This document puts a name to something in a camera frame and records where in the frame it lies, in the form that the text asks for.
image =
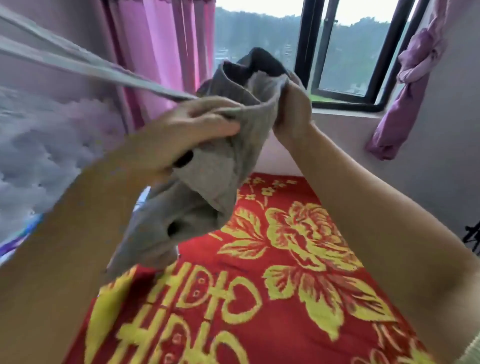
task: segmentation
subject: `tied curtain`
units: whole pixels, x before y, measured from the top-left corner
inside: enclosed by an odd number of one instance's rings
[[[92,0],[112,60],[164,87],[195,93],[211,78],[215,0]],[[129,132],[174,106],[118,87]]]
[[[405,84],[375,130],[366,150],[380,160],[392,160],[407,140],[418,117],[430,72],[443,55],[445,30],[473,0],[432,0],[433,11],[427,28],[412,37],[398,56],[397,80]]]

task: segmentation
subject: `red blanket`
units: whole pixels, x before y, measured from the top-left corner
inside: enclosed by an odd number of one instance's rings
[[[65,364],[432,363],[303,178],[255,174],[238,200],[160,279],[103,287]]]

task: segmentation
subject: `hand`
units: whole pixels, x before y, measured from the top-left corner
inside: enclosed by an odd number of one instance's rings
[[[279,142],[290,150],[302,140],[312,120],[312,103],[300,79],[289,73],[290,82],[284,88],[278,105],[274,133]]]
[[[183,102],[130,136],[107,159],[144,185],[155,184],[170,174],[171,165],[189,149],[238,133],[240,125],[215,114],[215,110],[239,106],[224,97]]]

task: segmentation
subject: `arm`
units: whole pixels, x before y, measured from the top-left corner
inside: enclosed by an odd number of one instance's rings
[[[299,90],[288,92],[302,97]],[[453,362],[480,330],[480,261],[431,214],[339,149],[305,108],[296,109],[304,119],[295,129],[283,114],[277,136],[419,338],[439,362]]]
[[[0,363],[61,363],[143,188],[198,143],[239,126],[206,113],[222,98],[182,104],[82,173],[0,267]]]

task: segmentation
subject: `window frame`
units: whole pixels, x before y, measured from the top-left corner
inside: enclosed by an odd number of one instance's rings
[[[304,0],[300,20],[297,56],[295,59],[295,73],[300,78],[305,88],[308,87],[310,76],[312,76],[313,85],[320,84],[330,37],[334,24],[336,23],[335,14],[339,2],[340,0],[330,0],[325,13],[325,19],[322,19],[325,0]],[[401,65],[398,60],[395,61],[389,74],[388,70],[393,58],[396,58],[398,55],[396,49],[405,30],[408,17],[411,14],[414,4],[415,0],[398,1],[365,96],[321,90],[316,87],[315,89],[312,89],[312,95],[333,98],[344,102],[314,101],[312,102],[314,108],[364,112],[380,112],[386,108],[396,85],[396,75],[400,71]],[[406,30],[405,37],[400,45],[399,53],[407,48],[411,37],[418,30],[428,4],[429,0],[419,0]],[[324,22],[324,28],[320,35],[319,32],[322,21]],[[314,65],[313,60],[319,35],[321,36],[321,39],[316,64]],[[380,101],[376,103],[385,79],[385,89],[381,95]]]

